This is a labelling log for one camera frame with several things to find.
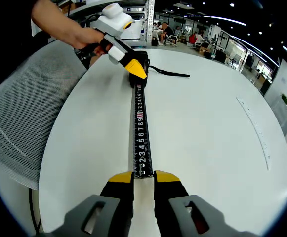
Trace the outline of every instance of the person sitting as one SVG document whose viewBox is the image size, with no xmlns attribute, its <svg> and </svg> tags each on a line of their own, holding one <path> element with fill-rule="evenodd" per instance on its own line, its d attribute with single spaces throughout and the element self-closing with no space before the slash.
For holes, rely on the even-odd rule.
<svg viewBox="0 0 287 237">
<path fill-rule="evenodd" d="M 197 32 L 196 32 L 195 36 L 196 36 L 195 45 L 196 45 L 196 44 L 200 44 L 201 42 L 204 42 L 205 39 L 203 38 L 203 36 L 202 36 L 201 34 L 197 34 Z"/>
<path fill-rule="evenodd" d="M 166 36 L 172 36 L 174 35 L 173 30 L 168 26 L 166 22 L 163 22 L 162 24 L 163 33 L 161 33 L 161 40 L 160 45 L 163 45 L 163 40 L 166 38 Z"/>
<path fill-rule="evenodd" d="M 160 21 L 157 23 L 157 25 L 158 25 L 158 28 L 159 28 L 160 30 L 162 30 L 162 24 L 161 24 Z"/>
<path fill-rule="evenodd" d="M 181 31 L 180 27 L 179 27 L 179 26 L 176 26 L 174 35 L 175 35 L 175 36 L 178 36 L 178 35 L 181 34 L 181 33 L 182 33 L 182 31 Z"/>
</svg>

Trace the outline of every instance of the black cable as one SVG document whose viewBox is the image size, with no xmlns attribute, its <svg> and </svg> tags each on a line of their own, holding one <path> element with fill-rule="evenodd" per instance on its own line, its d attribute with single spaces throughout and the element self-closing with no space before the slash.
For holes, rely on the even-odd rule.
<svg viewBox="0 0 287 237">
<path fill-rule="evenodd" d="M 39 228 L 40 228 L 40 225 L 41 225 L 41 219 L 40 219 L 39 224 L 37 226 L 36 219 L 35 219 L 35 214 L 34 214 L 34 207 L 33 207 L 33 190 L 31 188 L 29 188 L 29 207 L 30 207 L 31 219 L 32 219 L 33 224 L 34 224 L 36 235 L 38 235 L 39 234 Z"/>
<path fill-rule="evenodd" d="M 70 17 L 70 11 L 71 11 L 71 0 L 69 0 L 69 10 L 68 10 L 68 17 Z"/>
<path fill-rule="evenodd" d="M 162 69 L 159 69 L 157 67 L 151 66 L 149 65 L 149 68 L 153 68 L 155 71 L 157 71 L 158 73 L 164 74 L 164 75 L 168 75 L 168 76 L 177 76 L 177 77 L 189 77 L 190 75 L 188 74 L 183 74 L 183 73 L 173 73 L 173 72 L 168 72 Z"/>
</svg>

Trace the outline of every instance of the black measuring tape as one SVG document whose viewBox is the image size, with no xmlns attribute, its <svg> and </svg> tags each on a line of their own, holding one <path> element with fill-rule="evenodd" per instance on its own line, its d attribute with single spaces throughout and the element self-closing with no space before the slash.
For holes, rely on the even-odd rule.
<svg viewBox="0 0 287 237">
<path fill-rule="evenodd" d="M 151 67 L 158 73 L 169 76 L 189 77 L 188 74 L 168 72 L 150 66 L 150 60 L 146 51 L 136 51 L 136 59 L 141 63 L 146 74 Z M 148 130 L 147 110 L 145 106 L 144 88 L 147 79 L 141 79 L 130 74 L 130 85 L 134 88 L 134 142 L 133 142 L 133 173 L 136 178 L 149 178 L 153 176 L 151 149 Z"/>
<path fill-rule="evenodd" d="M 133 173 L 137 178 L 153 176 L 144 87 L 136 84 L 134 100 Z"/>
</svg>

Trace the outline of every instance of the white table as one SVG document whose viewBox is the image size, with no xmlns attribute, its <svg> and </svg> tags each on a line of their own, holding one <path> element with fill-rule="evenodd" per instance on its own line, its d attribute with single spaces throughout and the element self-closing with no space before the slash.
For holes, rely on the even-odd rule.
<svg viewBox="0 0 287 237">
<path fill-rule="evenodd" d="M 224 65 L 185 53 L 147 51 L 151 65 L 191 75 L 149 70 L 145 93 L 153 169 L 178 176 L 190 195 L 220 210 L 231 227 L 263 233 L 287 201 L 287 146 L 270 107 L 242 74 Z M 107 56 L 68 97 L 41 166 L 39 206 L 46 232 L 84 199 L 100 194 L 111 176 L 132 169 L 131 97 L 127 72 Z M 269 171 L 236 97 L 250 106 L 264 132 Z M 159 236 L 152 181 L 135 180 L 130 236 Z"/>
</svg>

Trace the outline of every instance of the gray mesh chair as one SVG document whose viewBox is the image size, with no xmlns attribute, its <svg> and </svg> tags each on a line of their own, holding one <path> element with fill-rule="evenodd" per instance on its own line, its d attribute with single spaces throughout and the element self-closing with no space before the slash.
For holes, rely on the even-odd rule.
<svg viewBox="0 0 287 237">
<path fill-rule="evenodd" d="M 0 168 L 38 189 L 42 156 L 65 100 L 86 68 L 55 41 L 37 51 L 0 85 Z"/>
</svg>

